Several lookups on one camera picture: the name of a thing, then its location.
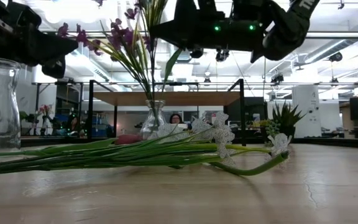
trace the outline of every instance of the red object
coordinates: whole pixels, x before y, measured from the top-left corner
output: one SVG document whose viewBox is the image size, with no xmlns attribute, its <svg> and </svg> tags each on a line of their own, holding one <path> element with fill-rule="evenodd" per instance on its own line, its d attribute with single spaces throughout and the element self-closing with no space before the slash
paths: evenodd
<svg viewBox="0 0 358 224">
<path fill-rule="evenodd" d="M 143 140 L 142 137 L 135 134 L 123 134 L 118 136 L 118 139 L 116 140 L 115 144 L 116 145 L 132 144 L 132 143 L 140 142 L 142 140 Z"/>
</svg>

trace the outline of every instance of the woman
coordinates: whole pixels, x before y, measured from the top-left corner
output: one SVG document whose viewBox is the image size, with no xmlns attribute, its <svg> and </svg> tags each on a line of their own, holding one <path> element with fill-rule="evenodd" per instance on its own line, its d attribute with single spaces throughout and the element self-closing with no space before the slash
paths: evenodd
<svg viewBox="0 0 358 224">
<path fill-rule="evenodd" d="M 169 118 L 170 124 L 183 124 L 183 120 L 179 114 L 172 114 Z"/>
</svg>

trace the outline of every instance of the shelf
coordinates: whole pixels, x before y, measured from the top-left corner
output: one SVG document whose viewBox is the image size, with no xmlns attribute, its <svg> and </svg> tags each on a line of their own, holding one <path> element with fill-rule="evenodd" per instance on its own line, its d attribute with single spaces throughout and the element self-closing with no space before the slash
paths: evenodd
<svg viewBox="0 0 358 224">
<path fill-rule="evenodd" d="M 116 106 L 145 106 L 146 101 L 144 92 L 94 92 L 93 96 Z M 165 106 L 227 106 L 239 98 L 239 92 L 228 91 L 155 93 Z"/>
</svg>

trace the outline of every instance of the wooden table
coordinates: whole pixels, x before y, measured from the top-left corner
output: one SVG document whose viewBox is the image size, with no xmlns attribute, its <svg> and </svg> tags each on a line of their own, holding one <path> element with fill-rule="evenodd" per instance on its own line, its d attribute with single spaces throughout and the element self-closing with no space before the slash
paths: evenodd
<svg viewBox="0 0 358 224">
<path fill-rule="evenodd" d="M 358 223 L 358 149 L 293 148 L 286 171 L 249 178 L 208 166 L 0 175 L 0 224 Z"/>
</svg>

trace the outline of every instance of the table surface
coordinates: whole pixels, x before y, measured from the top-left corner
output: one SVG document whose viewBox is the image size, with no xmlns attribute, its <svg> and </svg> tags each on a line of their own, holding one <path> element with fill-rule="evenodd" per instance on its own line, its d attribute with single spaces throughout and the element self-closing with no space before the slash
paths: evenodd
<svg viewBox="0 0 358 224">
<path fill-rule="evenodd" d="M 358 149 L 292 148 L 286 170 L 247 178 L 203 165 L 0 175 L 0 224 L 358 223 Z"/>
</svg>

